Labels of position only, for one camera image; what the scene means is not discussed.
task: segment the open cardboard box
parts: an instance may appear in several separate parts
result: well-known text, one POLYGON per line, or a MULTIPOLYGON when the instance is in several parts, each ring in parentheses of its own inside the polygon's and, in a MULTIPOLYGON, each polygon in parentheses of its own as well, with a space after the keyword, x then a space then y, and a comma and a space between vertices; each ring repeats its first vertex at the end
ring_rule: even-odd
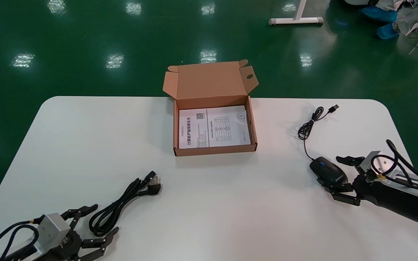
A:
POLYGON ((256 129, 251 106, 252 91, 259 82, 247 60, 183 66, 169 66, 163 90, 174 101, 174 153, 193 156, 233 152, 255 152, 256 129), (246 107, 251 144, 179 149, 179 110, 244 105, 246 107))

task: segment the mouse cable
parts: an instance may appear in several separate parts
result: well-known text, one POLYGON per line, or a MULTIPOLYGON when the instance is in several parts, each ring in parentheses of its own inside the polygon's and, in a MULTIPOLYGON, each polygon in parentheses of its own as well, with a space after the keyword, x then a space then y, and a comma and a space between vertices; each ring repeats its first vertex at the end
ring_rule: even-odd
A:
POLYGON ((298 137, 299 137, 300 140, 304 141, 304 151, 306 152, 307 157, 309 157, 310 159, 314 160, 307 153, 306 140, 307 140, 307 138, 309 138, 309 135, 311 134, 311 130, 312 130, 312 126, 314 126, 314 122, 322 120, 329 113, 333 113, 334 111, 336 111, 336 109, 338 109, 338 107, 339 107, 338 105, 330 107, 330 109, 328 109, 327 113, 323 117, 320 117, 320 116, 324 112, 324 108, 322 106, 318 107, 315 110, 315 112, 312 114, 311 119, 299 128, 298 137))
POLYGON ((116 226, 122 209, 127 205, 127 203, 129 203, 130 200, 144 195, 157 195, 160 190, 161 183, 154 171, 151 171, 148 175, 146 175, 144 180, 137 178, 130 183, 130 185, 128 185, 127 189, 118 200, 103 210, 96 212, 91 217, 88 222, 91 232, 93 232, 95 236, 106 235, 116 226))

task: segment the blue shoe cover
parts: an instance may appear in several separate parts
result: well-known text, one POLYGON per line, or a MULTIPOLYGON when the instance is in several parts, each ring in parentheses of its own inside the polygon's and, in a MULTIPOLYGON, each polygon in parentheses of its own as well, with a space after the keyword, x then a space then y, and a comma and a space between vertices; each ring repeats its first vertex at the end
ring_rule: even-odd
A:
POLYGON ((399 33, 393 29, 393 23, 391 23, 378 28, 377 35, 380 39, 386 40, 398 36, 399 33))
POLYGON ((384 11, 378 7, 362 8, 360 12, 372 20, 387 24, 395 22, 396 18, 398 18, 398 13, 396 11, 384 11))

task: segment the white stand base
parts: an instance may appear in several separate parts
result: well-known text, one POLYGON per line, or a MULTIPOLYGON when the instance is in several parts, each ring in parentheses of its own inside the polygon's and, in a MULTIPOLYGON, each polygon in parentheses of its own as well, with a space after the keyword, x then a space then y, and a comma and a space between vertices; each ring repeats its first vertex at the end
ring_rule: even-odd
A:
POLYGON ((323 24, 324 19, 322 17, 301 17, 295 18, 271 18, 269 19, 269 25, 283 25, 283 24, 323 24))

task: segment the white table leg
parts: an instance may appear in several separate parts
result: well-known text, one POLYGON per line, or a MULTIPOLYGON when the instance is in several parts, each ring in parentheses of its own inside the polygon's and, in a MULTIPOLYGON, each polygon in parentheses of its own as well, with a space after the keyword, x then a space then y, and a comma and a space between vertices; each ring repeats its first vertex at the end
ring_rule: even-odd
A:
POLYGON ((302 12, 307 0, 301 0, 298 10, 294 18, 271 18, 269 19, 269 25, 281 25, 281 24, 323 24, 324 19, 322 17, 304 17, 302 18, 302 12))

